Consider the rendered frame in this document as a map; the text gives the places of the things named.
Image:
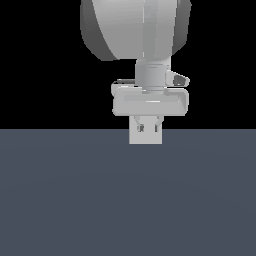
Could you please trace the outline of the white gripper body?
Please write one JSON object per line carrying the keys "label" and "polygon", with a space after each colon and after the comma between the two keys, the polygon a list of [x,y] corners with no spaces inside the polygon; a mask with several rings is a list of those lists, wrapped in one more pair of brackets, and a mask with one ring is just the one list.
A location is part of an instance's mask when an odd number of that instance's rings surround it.
{"label": "white gripper body", "polygon": [[148,94],[132,81],[111,85],[115,116],[184,116],[189,94],[184,88],[165,88],[159,94]]}

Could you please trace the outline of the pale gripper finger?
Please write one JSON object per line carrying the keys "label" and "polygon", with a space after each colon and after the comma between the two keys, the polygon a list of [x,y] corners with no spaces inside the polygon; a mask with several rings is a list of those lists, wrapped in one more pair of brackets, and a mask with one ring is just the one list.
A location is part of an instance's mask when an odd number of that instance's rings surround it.
{"label": "pale gripper finger", "polygon": [[164,116],[157,116],[157,122],[155,123],[155,132],[159,131],[163,121],[164,121]]}
{"label": "pale gripper finger", "polygon": [[134,116],[138,132],[144,132],[144,124],[140,122],[140,116]]}

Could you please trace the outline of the white charger block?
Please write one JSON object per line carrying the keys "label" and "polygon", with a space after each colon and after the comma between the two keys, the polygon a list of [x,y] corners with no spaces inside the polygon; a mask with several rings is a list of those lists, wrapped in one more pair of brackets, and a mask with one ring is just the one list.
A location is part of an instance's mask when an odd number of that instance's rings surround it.
{"label": "white charger block", "polygon": [[157,116],[140,116],[140,122],[144,124],[144,132],[137,131],[134,116],[129,117],[129,143],[130,144],[161,144],[162,125],[158,132],[155,132]]}

